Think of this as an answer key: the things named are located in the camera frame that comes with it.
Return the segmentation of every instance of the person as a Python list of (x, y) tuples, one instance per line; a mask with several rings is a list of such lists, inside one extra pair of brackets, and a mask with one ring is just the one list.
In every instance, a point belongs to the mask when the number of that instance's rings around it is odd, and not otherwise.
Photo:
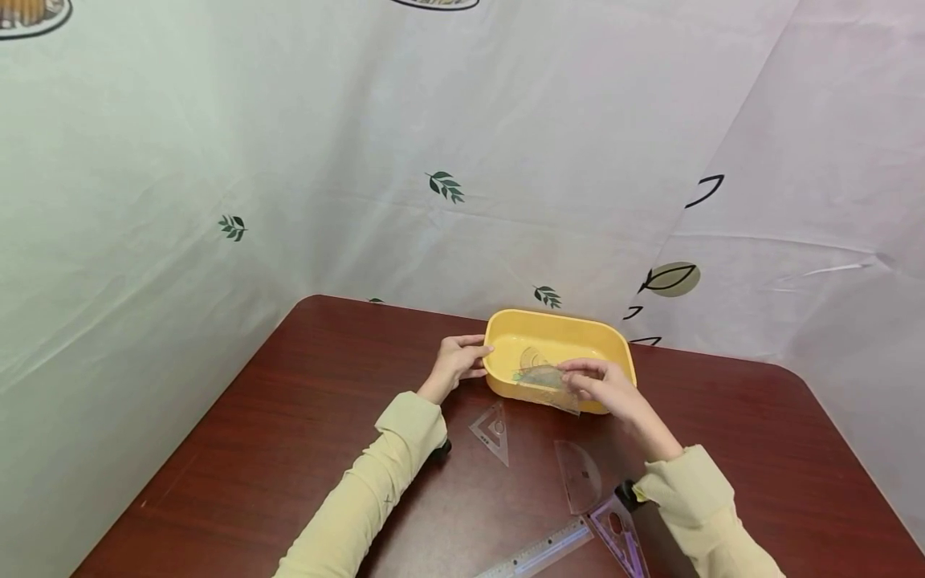
[[(482, 358), (493, 348), (484, 339), (470, 335), (441, 341), (430, 376), (416, 393), (400, 393), (382, 413), (376, 421), (379, 438), (327, 495), (279, 562), (275, 578), (356, 575), (401, 494), (447, 438), (440, 404), (460, 380), (487, 373)], [(707, 452), (700, 446), (683, 448), (619, 365), (576, 359), (559, 368), (572, 392), (600, 402), (642, 449), (647, 472), (634, 492), (659, 506), (700, 576), (783, 576), (735, 515), (733, 489)]]

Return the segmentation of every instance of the yellow plastic basket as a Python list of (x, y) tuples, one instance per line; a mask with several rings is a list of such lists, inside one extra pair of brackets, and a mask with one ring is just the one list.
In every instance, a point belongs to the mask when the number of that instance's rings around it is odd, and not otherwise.
[[(635, 369), (630, 348), (620, 333), (597, 321), (562, 315), (543, 314), (519, 309), (505, 309), (488, 320), (485, 342), (495, 350), (485, 358), (487, 381), (491, 389), (513, 400), (553, 405), (551, 387), (515, 381), (528, 351), (540, 354), (544, 361), (556, 364), (576, 357), (604, 359), (619, 364), (635, 385)], [(596, 401), (582, 401), (587, 413), (607, 413)]]

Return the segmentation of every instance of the transparent triangle ruler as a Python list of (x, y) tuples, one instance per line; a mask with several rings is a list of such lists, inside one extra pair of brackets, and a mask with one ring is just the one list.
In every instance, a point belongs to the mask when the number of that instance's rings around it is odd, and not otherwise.
[(476, 578), (529, 578), (546, 570), (594, 539), (583, 518), (573, 518), (564, 528), (537, 540)]
[(600, 538), (629, 578), (648, 578), (646, 558), (639, 546), (633, 516), (616, 497), (588, 515)]
[(508, 463), (508, 425), (504, 421), (503, 403), (499, 401), (488, 408), (469, 429), (504, 465), (511, 467)]

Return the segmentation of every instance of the leaf print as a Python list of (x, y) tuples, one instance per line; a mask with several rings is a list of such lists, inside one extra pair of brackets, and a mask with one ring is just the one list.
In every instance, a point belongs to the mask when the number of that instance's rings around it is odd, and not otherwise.
[(702, 179), (700, 180), (700, 182), (698, 182), (698, 185), (702, 185), (702, 184), (704, 184), (704, 183), (708, 183), (708, 182), (710, 182), (710, 181), (712, 181), (712, 180), (715, 180), (716, 183), (713, 185), (713, 188), (710, 189), (709, 192), (708, 192), (707, 194), (703, 195), (702, 197), (698, 197), (695, 201), (693, 201), (693, 202), (691, 202), (691, 203), (686, 204), (686, 205), (684, 206), (684, 208), (685, 208), (685, 209), (689, 209), (689, 208), (691, 208), (692, 206), (701, 204), (701, 203), (703, 203), (704, 201), (706, 201), (708, 198), (710, 198), (711, 196), (713, 196), (713, 193), (714, 193), (714, 192), (716, 192), (716, 191), (720, 188), (720, 185), (722, 184), (722, 182), (723, 182), (725, 179), (726, 179), (726, 176), (725, 176), (725, 175), (713, 175), (712, 177), (702, 178)]
[(460, 191), (462, 185), (452, 180), (453, 175), (441, 170), (428, 176), (430, 177), (430, 190), (436, 194), (443, 195), (444, 199), (453, 201), (453, 204), (465, 203), (463, 192)]
[(639, 289), (648, 289), (661, 297), (680, 297), (694, 290), (700, 282), (700, 269), (693, 263), (679, 261), (651, 269)]
[(634, 305), (634, 306), (630, 307), (630, 314), (628, 314), (627, 316), (625, 316), (625, 317), (623, 318), (623, 320), (626, 321), (627, 319), (632, 319), (633, 317), (636, 317), (637, 315), (639, 315), (639, 312), (642, 311), (642, 310), (643, 310), (643, 306), (642, 306), (642, 305)]
[(550, 309), (561, 309), (561, 297), (553, 290), (552, 287), (535, 287), (533, 296), (536, 297), (537, 301), (542, 301), (544, 305), (548, 305)]
[(392, 0), (405, 6), (435, 10), (437, 12), (456, 12), (478, 6), (481, 0)]
[(661, 338), (641, 338), (633, 339), (630, 343), (635, 343), (636, 345), (658, 345), (661, 341)]
[(234, 239), (236, 243), (241, 241), (244, 231), (248, 230), (244, 228), (244, 219), (234, 215), (222, 215), (222, 220), (218, 221), (218, 225), (222, 227), (223, 233), (228, 233), (226, 239)]

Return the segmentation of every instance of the right hand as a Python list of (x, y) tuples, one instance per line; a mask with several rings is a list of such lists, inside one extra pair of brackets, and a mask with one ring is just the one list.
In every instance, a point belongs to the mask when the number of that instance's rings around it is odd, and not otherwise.
[(620, 365), (601, 359), (573, 359), (557, 366), (562, 382), (583, 400), (595, 400), (624, 421), (649, 410), (648, 402), (630, 383)]

